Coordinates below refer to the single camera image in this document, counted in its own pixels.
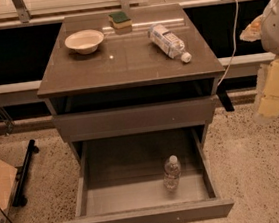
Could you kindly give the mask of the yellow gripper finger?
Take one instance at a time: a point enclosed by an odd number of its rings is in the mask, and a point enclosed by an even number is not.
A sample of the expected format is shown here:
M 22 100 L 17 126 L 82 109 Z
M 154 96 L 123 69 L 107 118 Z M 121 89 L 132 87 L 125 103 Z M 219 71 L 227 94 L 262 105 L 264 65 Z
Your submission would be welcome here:
M 264 124 L 279 116 L 279 57 L 261 64 L 256 87 L 253 120 Z
M 250 22 L 249 25 L 242 31 L 240 34 L 240 40 L 245 42 L 254 42 L 259 41 L 261 38 L 261 21 L 263 16 L 259 15 L 254 20 Z

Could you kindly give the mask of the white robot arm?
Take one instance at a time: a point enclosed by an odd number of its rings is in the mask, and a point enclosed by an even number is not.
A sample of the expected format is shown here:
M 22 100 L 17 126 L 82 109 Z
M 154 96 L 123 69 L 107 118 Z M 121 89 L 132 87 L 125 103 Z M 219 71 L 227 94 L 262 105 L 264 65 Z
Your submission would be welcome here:
M 254 120 L 268 122 L 279 116 L 279 0 L 270 0 L 261 15 L 240 34 L 240 40 L 261 41 L 262 47 L 275 58 L 261 64 L 257 73 Z

